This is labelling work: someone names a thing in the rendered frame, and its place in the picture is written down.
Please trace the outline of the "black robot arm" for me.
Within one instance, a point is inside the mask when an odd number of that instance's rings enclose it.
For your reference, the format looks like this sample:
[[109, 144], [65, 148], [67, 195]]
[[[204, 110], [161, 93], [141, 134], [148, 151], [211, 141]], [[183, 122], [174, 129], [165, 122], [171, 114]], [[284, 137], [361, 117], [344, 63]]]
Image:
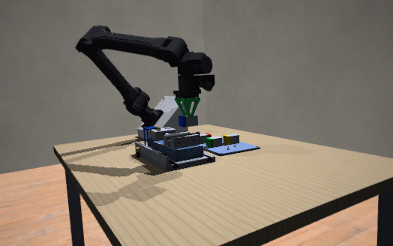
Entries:
[[[181, 75], [209, 74], [212, 71], [212, 60], [204, 52], [189, 52], [187, 44], [180, 37], [119, 34], [111, 32], [107, 26], [97, 25], [79, 39], [76, 49], [88, 56], [118, 89], [127, 111], [142, 119], [142, 128], [153, 127], [164, 111], [151, 109], [147, 104], [150, 97], [139, 87], [133, 88], [102, 50], [151, 56], [168, 62], [171, 68], [178, 67], [178, 74]], [[190, 76], [190, 90], [203, 88], [210, 92], [214, 84], [215, 75]]]

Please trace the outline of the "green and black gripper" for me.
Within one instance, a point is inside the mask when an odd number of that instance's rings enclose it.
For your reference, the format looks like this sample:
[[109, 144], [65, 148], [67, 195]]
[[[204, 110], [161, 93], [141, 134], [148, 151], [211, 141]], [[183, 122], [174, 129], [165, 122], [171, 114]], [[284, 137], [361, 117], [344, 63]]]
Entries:
[[[199, 94], [201, 94], [201, 90], [191, 90], [190, 76], [194, 75], [178, 75], [178, 90], [173, 91], [173, 94], [175, 95], [175, 102], [178, 104], [178, 107], [181, 110], [183, 116], [188, 116], [189, 119], [192, 119], [197, 105], [200, 102]], [[181, 105], [181, 101], [184, 105], [186, 112]], [[193, 101], [194, 105], [190, 114], [191, 103]]]

